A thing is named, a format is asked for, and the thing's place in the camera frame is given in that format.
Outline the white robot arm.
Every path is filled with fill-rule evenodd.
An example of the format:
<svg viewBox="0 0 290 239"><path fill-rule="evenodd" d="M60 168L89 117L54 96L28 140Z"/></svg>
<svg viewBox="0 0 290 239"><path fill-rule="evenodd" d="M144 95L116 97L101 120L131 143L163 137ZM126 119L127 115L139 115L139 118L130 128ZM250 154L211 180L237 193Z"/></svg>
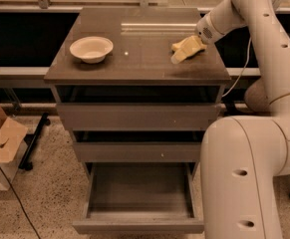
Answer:
<svg viewBox="0 0 290 239"><path fill-rule="evenodd" d="M224 0L195 28L204 44L248 28L270 110L219 119L205 132L205 239L283 239L273 179L290 174L290 37L275 15L280 1Z"/></svg>

